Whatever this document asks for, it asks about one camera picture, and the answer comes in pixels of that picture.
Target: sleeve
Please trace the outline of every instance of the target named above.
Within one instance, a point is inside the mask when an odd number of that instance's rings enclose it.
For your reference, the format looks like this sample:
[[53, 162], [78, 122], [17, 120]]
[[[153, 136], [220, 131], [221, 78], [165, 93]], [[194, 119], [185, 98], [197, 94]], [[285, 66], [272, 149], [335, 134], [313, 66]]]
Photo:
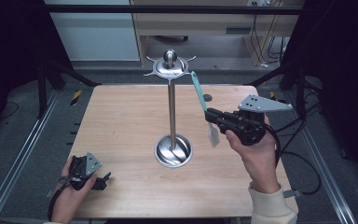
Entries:
[[286, 204], [281, 187], [275, 193], [264, 194], [252, 189], [249, 192], [253, 202], [252, 224], [294, 224], [297, 213]]

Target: human hand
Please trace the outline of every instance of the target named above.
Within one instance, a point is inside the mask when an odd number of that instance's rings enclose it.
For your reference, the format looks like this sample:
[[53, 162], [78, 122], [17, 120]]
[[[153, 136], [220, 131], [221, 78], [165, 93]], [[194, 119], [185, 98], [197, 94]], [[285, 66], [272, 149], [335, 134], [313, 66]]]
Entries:
[[227, 140], [232, 149], [240, 154], [246, 171], [252, 178], [251, 187], [261, 193], [274, 193], [280, 189], [276, 176], [275, 139], [266, 132], [259, 143], [244, 146], [240, 138], [231, 130], [226, 131]]
[[[72, 157], [66, 162], [61, 171], [61, 176], [69, 175], [69, 167], [72, 163]], [[52, 222], [70, 223], [75, 216], [78, 207], [81, 205], [86, 195], [90, 192], [97, 179], [97, 175], [92, 175], [86, 184], [80, 190], [75, 190], [71, 185], [66, 187], [54, 204], [51, 217]]]

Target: round metal base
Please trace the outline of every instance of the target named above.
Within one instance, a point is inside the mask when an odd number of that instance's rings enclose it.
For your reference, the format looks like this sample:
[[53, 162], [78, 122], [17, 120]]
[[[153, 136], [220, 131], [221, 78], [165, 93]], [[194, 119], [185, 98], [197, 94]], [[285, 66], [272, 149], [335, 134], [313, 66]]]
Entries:
[[176, 135], [176, 147], [171, 147], [171, 136], [160, 138], [155, 145], [155, 156], [161, 165], [166, 167], [181, 167], [190, 161], [193, 155], [193, 146], [182, 135]]

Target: wooden tabletop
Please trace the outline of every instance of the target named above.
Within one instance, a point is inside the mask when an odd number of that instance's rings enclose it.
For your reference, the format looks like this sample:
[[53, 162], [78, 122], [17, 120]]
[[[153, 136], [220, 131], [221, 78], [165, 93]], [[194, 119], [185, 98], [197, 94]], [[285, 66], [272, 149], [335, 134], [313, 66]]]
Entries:
[[[213, 99], [207, 103], [222, 111], [238, 110], [249, 94], [247, 86], [202, 86]], [[112, 172], [103, 191], [93, 190], [78, 210], [78, 217], [250, 217], [252, 201], [241, 157], [226, 136], [212, 148], [208, 123], [193, 86], [175, 87], [176, 132], [193, 146], [184, 166], [158, 163], [154, 147], [170, 134], [167, 86], [98, 86], [91, 95], [71, 155], [91, 152]], [[281, 164], [279, 181], [290, 189]], [[298, 210], [294, 198], [287, 202]]]

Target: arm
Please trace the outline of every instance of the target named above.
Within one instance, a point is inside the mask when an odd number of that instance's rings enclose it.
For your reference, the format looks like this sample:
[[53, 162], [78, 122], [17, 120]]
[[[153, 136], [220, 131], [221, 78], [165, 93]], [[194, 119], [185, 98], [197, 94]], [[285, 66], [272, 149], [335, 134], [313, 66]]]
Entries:
[[[69, 175], [69, 167], [71, 166], [72, 157], [66, 162], [62, 168], [61, 175]], [[78, 207], [81, 205], [87, 194], [97, 179], [97, 175], [92, 175], [81, 190], [75, 190], [71, 185], [66, 187], [54, 204], [51, 222], [47, 223], [70, 223], [75, 216]]]
[[287, 206], [275, 170], [275, 140], [270, 133], [252, 146], [244, 146], [232, 131], [226, 131], [227, 140], [240, 154], [246, 171], [252, 178], [249, 192], [254, 211], [252, 223], [296, 223], [296, 212]]

